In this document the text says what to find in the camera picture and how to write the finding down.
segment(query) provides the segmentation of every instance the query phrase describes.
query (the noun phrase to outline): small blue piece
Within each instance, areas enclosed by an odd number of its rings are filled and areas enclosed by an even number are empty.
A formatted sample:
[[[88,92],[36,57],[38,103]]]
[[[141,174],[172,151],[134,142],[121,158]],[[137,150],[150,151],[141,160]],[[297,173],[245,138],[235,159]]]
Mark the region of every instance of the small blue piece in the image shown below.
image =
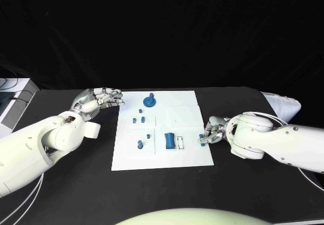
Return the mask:
[[[199,135],[199,138],[203,138],[203,137],[205,137],[205,136],[201,134],[201,135]],[[205,147],[205,144],[201,144],[201,145],[202,145],[202,147]]]
[[[166,145],[167,145],[167,149],[176,149],[175,133],[167,133],[166,134]]]
[[[137,142],[137,147],[140,148],[140,149],[143,149],[143,142],[141,142],[141,140],[139,140],[139,142]]]
[[[152,93],[150,94],[150,97],[146,97],[144,100],[143,100],[143,104],[147,106],[147,107],[154,107],[156,106],[156,98],[154,98],[154,94]]]

